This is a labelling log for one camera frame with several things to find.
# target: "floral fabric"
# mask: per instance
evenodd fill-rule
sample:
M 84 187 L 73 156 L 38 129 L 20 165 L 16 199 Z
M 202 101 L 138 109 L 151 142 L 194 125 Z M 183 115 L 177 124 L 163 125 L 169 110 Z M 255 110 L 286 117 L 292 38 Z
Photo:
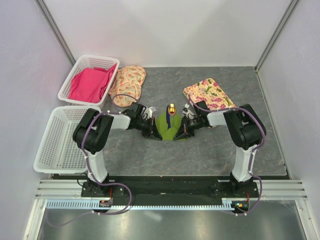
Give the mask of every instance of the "floral fabric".
M 117 71 L 115 81 L 109 90 L 111 98 L 117 94 L 128 94 L 136 99 L 141 96 L 142 85 L 146 78 L 146 71 L 141 66 L 126 66 Z M 117 96 L 114 104 L 119 107 L 128 107 L 135 100 L 128 96 Z
M 212 78 L 207 78 L 186 87 L 183 90 L 183 94 L 187 99 L 189 99 L 190 96 L 194 103 L 204 100 L 210 110 L 236 107 L 227 94 Z

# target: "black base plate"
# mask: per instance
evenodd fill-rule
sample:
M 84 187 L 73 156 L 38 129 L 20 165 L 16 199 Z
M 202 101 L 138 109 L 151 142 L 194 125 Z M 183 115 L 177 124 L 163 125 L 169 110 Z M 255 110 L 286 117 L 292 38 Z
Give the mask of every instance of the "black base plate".
M 214 176 L 115 176 L 109 177 L 109 183 L 122 183 L 132 192 L 132 206 L 199 206 L 221 205 L 222 198 L 257 197 L 257 184 L 235 195 L 227 188 L 228 182 L 218 182 Z M 101 198 L 110 196 L 114 206 L 127 205 L 129 192 L 122 186 L 102 188 L 103 192 L 83 183 L 82 197 Z
M 250 198 L 257 198 L 259 196 L 258 186 L 255 182 L 252 182 L 247 188 L 234 193 L 230 190 L 229 182 L 225 181 L 214 181 L 214 196 L 216 198 L 247 198 L 247 192 L 249 193 Z

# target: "white wall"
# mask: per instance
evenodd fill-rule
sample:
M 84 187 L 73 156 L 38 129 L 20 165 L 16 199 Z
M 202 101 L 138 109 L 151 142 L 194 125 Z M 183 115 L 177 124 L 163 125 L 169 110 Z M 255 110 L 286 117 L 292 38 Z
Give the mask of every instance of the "white wall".
M 290 0 L 45 0 L 74 57 L 254 66 Z
M 0 1 L 0 239 L 22 239 L 39 184 L 33 162 L 71 69 L 33 0 Z
M 320 224 L 320 1 L 297 6 L 260 75 L 290 173 Z

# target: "pink cloth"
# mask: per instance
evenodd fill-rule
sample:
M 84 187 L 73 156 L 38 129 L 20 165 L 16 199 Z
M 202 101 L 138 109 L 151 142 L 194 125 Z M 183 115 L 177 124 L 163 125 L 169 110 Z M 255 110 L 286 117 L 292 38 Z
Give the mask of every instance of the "pink cloth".
M 98 103 L 102 99 L 117 64 L 110 69 L 85 68 L 71 82 L 69 99 L 88 103 Z

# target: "green fabric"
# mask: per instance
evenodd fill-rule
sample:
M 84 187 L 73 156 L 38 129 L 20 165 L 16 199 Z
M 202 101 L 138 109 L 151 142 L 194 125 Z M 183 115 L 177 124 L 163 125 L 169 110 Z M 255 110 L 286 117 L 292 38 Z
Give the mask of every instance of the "green fabric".
M 172 120 L 172 117 L 170 117 L 171 128 L 169 129 L 167 124 L 166 111 L 162 113 L 161 116 L 155 120 L 155 125 L 158 128 L 160 135 L 162 136 L 162 140 L 174 139 L 174 136 L 176 135 L 176 133 L 178 132 L 178 129 L 180 128 L 181 119 L 182 117 L 177 113 L 173 116 L 173 120 Z

